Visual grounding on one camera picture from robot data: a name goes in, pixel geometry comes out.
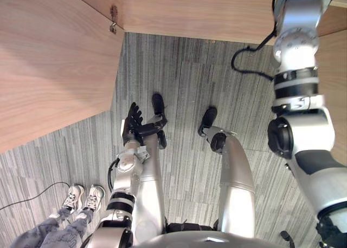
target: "white sneaker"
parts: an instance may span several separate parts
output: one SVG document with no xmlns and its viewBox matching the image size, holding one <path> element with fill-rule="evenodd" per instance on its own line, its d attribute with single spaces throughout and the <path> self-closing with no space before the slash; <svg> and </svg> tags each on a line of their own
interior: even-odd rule
<svg viewBox="0 0 347 248">
<path fill-rule="evenodd" d="M 103 187 L 98 185 L 92 185 L 91 190 L 89 191 L 89 195 L 87 196 L 87 200 L 85 202 L 85 206 L 83 210 L 85 209 L 91 209 L 94 212 L 97 212 L 100 210 L 100 204 L 102 198 L 105 196 L 105 190 Z"/>
<path fill-rule="evenodd" d="M 72 184 L 71 187 L 69 188 L 68 196 L 65 199 L 62 207 L 71 209 L 71 214 L 76 210 L 76 209 L 81 209 L 82 207 L 82 195 L 84 193 L 85 189 L 78 184 Z"/>
</svg>

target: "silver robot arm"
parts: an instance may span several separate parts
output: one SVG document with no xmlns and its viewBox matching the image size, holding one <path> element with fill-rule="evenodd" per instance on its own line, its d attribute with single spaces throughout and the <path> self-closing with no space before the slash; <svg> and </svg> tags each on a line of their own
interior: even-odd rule
<svg viewBox="0 0 347 248">
<path fill-rule="evenodd" d="M 274 78 L 277 118 L 268 127 L 269 147 L 288 159 L 302 194 L 318 219 L 317 231 L 332 247 L 347 246 L 347 169 L 330 154 L 334 128 L 318 93 L 317 25 L 330 0 L 277 0 L 278 63 Z"/>
</svg>

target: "gray pants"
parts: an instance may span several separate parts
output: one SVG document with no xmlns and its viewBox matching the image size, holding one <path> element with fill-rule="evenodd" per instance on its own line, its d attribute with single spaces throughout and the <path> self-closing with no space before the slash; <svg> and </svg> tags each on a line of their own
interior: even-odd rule
<svg viewBox="0 0 347 248">
<path fill-rule="evenodd" d="M 84 219 L 77 219 L 64 230 L 57 231 L 59 222 L 70 216 L 66 208 L 60 209 L 58 219 L 48 218 L 28 232 L 18 236 L 10 248 L 76 248 L 82 244 L 87 225 L 93 219 L 93 211 L 83 210 Z"/>
</svg>

